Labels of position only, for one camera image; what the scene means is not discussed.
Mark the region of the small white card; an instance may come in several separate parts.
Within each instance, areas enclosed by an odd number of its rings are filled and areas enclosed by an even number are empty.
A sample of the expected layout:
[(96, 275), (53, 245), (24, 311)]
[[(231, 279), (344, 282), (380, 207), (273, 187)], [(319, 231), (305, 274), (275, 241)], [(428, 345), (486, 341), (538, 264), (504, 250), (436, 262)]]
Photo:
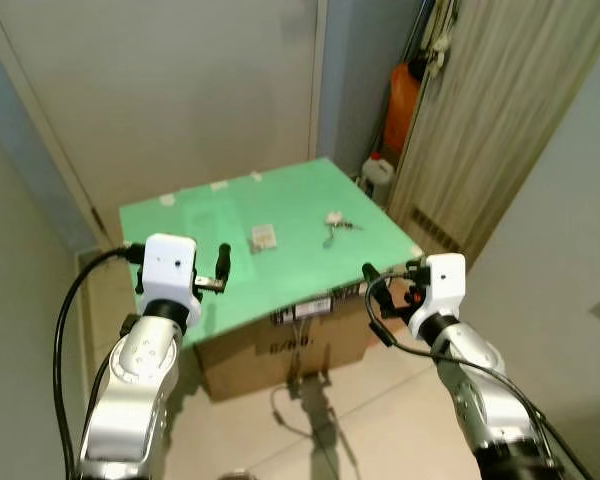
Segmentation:
[(277, 236), (271, 224), (256, 225), (250, 229), (250, 248), (253, 252), (273, 250), (277, 247)]

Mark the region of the large green board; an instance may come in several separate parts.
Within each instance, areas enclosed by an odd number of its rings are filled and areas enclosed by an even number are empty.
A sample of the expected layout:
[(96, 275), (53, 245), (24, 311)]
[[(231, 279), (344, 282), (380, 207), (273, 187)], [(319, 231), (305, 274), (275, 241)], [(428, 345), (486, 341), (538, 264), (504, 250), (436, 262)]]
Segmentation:
[[(226, 291), (204, 297), (204, 314), (187, 330), (186, 346), (358, 284), (364, 262), (383, 271), (414, 259), (410, 248), (418, 244), (326, 157), (260, 174), (260, 180), (250, 174), (228, 179), (230, 186), (219, 191), (207, 184), (168, 193), (175, 196), (172, 206), (160, 205), (160, 195), (120, 209), (126, 241), (154, 233), (195, 239), (201, 275), (212, 274), (219, 244), (231, 246)], [(324, 220), (332, 211), (361, 229), (340, 230), (324, 248)], [(273, 225), (277, 247), (253, 252), (250, 229), (265, 224)]]

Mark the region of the white barcode label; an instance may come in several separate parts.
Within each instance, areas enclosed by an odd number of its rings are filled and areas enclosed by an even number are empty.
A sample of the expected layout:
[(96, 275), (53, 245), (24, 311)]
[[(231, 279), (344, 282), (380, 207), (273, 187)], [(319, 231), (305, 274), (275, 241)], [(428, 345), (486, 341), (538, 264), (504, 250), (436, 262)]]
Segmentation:
[(294, 319), (303, 320), (306, 317), (327, 315), (332, 311), (333, 301), (331, 297), (320, 297), (317, 300), (296, 303), (294, 306)]

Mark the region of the white jug with red cap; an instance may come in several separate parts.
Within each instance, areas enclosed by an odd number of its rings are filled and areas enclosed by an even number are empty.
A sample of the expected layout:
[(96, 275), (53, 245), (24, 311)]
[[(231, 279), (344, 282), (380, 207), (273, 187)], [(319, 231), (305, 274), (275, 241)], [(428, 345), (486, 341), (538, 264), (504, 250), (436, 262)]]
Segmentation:
[(395, 166), (376, 151), (373, 151), (361, 165), (364, 189), (374, 204), (381, 207), (387, 205), (395, 175)]

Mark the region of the brown cardboard box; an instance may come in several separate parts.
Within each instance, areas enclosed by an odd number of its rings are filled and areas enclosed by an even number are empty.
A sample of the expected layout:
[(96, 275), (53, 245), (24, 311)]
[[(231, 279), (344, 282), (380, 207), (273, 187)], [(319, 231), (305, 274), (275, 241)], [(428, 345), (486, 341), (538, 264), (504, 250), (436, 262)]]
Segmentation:
[(290, 306), (194, 344), (209, 398), (231, 401), (363, 360), (377, 342), (365, 291), (364, 283), (351, 284), (310, 298), (331, 297), (327, 315), (295, 320)]

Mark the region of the grey wood grain door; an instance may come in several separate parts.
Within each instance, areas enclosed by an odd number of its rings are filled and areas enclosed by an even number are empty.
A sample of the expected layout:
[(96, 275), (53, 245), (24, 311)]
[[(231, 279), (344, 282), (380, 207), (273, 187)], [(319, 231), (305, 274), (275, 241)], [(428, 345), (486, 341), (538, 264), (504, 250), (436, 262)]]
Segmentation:
[(441, 0), (433, 18), (450, 54), (424, 70), (387, 211), (423, 253), (474, 259), (600, 56), (600, 0)]

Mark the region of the white plush toy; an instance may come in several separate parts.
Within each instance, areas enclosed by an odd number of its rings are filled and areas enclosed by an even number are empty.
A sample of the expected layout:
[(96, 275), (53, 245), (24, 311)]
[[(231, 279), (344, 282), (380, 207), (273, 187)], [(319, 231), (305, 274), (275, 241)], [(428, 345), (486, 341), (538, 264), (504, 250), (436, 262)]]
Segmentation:
[(429, 59), (427, 68), (425, 68), (425, 73), (428, 76), (437, 76), (446, 67), (451, 44), (452, 36), (450, 29), (437, 33), (437, 36), (433, 37), (431, 44), (429, 44)]

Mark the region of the keys with white keychain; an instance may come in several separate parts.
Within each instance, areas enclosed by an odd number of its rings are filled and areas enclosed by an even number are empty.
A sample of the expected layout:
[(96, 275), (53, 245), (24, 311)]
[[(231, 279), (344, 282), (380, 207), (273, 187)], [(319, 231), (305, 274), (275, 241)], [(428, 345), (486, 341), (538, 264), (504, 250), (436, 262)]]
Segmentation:
[(323, 247), (331, 248), (333, 243), (335, 243), (336, 234), (340, 232), (340, 230), (360, 230), (359, 225), (351, 223), (351, 221), (346, 220), (344, 218), (344, 214), (341, 211), (332, 211), (328, 212), (326, 215), (326, 220), (324, 220), (324, 224), (327, 225), (328, 228), (328, 236), (324, 239)]

